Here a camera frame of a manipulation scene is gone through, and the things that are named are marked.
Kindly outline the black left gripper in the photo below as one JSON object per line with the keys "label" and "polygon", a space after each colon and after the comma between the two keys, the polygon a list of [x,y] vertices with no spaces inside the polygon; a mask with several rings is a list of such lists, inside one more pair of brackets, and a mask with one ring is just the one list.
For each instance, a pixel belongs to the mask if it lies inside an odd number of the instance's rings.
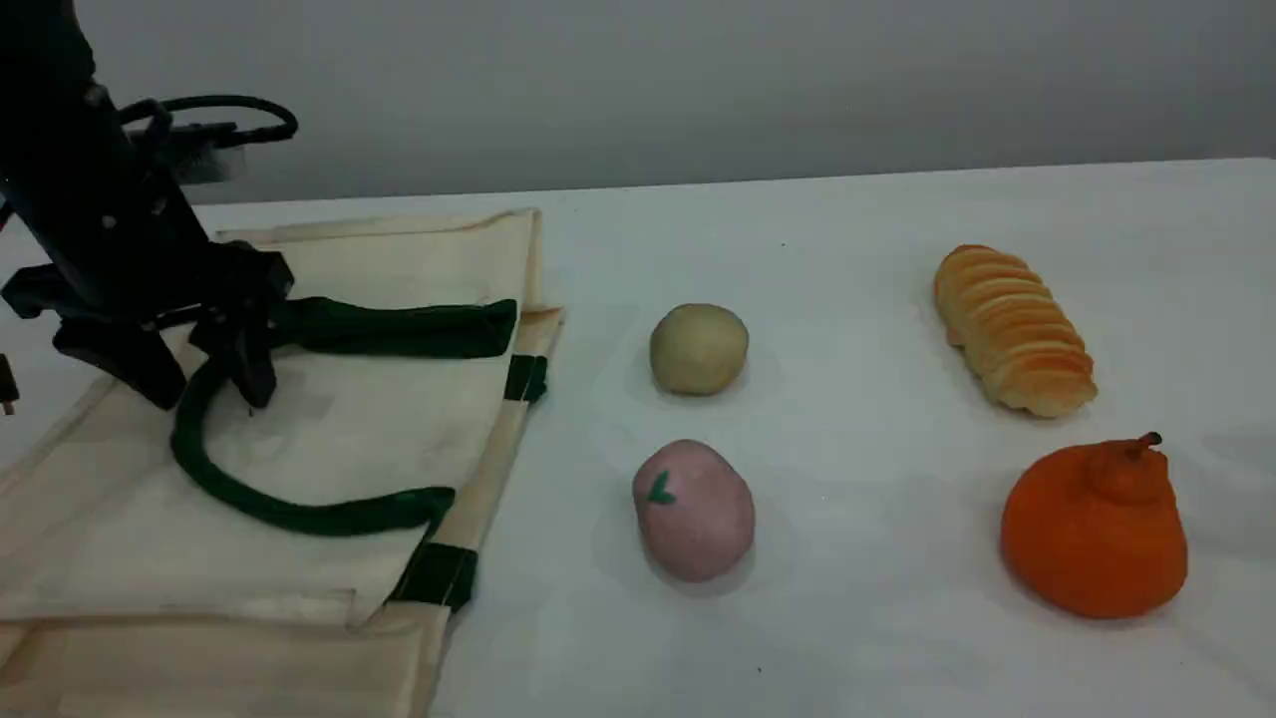
{"label": "black left gripper", "polygon": [[108,372],[168,412],[185,392],[185,372],[163,337],[140,326],[197,318],[191,346],[251,408],[269,406],[277,386],[273,319],[295,282],[281,253],[208,238],[84,233],[40,242],[50,261],[18,269],[3,298],[23,319],[55,314],[60,355]]}

